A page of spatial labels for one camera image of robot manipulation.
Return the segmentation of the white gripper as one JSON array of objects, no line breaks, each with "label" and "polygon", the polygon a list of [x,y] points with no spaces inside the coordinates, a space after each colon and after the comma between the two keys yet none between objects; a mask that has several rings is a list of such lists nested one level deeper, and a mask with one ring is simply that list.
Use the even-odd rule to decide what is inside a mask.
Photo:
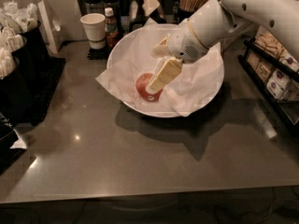
[{"label": "white gripper", "polygon": [[208,52],[198,37],[194,34],[191,25],[186,22],[180,25],[169,37],[162,39],[154,46],[150,54],[155,58],[171,58],[160,60],[154,74],[146,85],[149,94],[156,94],[165,85],[173,81],[182,71],[184,63],[195,63]]}]

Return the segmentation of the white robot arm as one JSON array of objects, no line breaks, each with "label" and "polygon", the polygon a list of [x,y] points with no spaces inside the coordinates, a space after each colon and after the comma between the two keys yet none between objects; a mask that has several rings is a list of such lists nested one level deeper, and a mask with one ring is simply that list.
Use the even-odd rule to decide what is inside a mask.
[{"label": "white robot arm", "polygon": [[178,69],[195,63],[218,42],[252,23],[269,31],[299,60],[299,0],[208,0],[151,50],[159,57],[146,91],[156,93],[178,76]]}]

